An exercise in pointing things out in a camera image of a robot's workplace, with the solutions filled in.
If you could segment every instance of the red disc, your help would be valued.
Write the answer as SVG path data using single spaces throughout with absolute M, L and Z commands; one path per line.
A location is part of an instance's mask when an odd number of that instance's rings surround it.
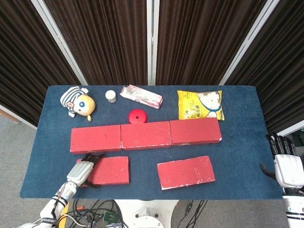
M 147 122 L 148 116 L 143 109 L 134 109 L 129 114 L 129 123 L 131 124 L 142 124 Z

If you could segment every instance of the red block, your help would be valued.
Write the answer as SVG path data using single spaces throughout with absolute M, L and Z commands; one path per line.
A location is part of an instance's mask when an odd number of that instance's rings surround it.
M 102 158 L 93 168 L 88 180 L 97 185 L 129 184 L 129 158 Z
M 170 123 L 152 122 L 121 125 L 122 149 L 138 150 L 172 145 Z
M 172 145 L 218 143 L 222 140 L 216 118 L 170 121 Z
M 121 150 L 120 125 L 73 128 L 71 152 L 110 152 Z
M 161 189 L 174 189 L 215 181 L 208 156 L 157 164 Z

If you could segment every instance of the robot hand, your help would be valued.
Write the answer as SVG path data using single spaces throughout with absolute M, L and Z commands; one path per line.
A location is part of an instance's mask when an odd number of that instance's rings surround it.
M 277 180 L 283 188 L 283 199 L 290 228 L 304 227 L 304 170 L 301 158 L 297 156 L 293 142 L 275 133 L 266 135 L 275 163 L 275 174 L 260 164 L 263 173 Z
M 53 225 L 56 225 L 61 212 L 75 195 L 76 188 L 86 181 L 92 169 L 102 157 L 103 154 L 99 156 L 87 154 L 80 162 L 76 163 L 66 177 L 67 182 L 60 187 L 54 197 L 41 211 L 41 223 L 39 225 L 26 223 L 18 228 L 51 228 Z

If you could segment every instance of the floor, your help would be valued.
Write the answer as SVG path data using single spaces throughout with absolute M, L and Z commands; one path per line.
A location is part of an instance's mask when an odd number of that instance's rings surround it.
M 48 199 L 21 199 L 19 191 L 26 173 L 36 131 L 27 125 L 15 124 L 0 115 L 0 228 L 18 227 L 39 218 Z M 176 228 L 184 216 L 188 201 L 180 201 L 172 216 Z M 184 228 L 199 202 L 195 201 L 190 215 L 180 225 Z M 196 228 L 286 228 L 282 200 L 212 200 L 199 217 Z

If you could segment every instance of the brown curtain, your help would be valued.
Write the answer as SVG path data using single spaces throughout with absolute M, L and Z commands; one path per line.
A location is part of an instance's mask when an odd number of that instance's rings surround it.
M 256 86 L 268 130 L 304 120 L 304 1 L 280 0 L 230 76 Z
M 218 85 L 265 0 L 161 0 L 157 85 Z
M 146 0 L 45 3 L 89 84 L 147 84 Z
M 79 84 L 30 0 L 2 0 L 0 103 L 37 125 L 50 85 Z

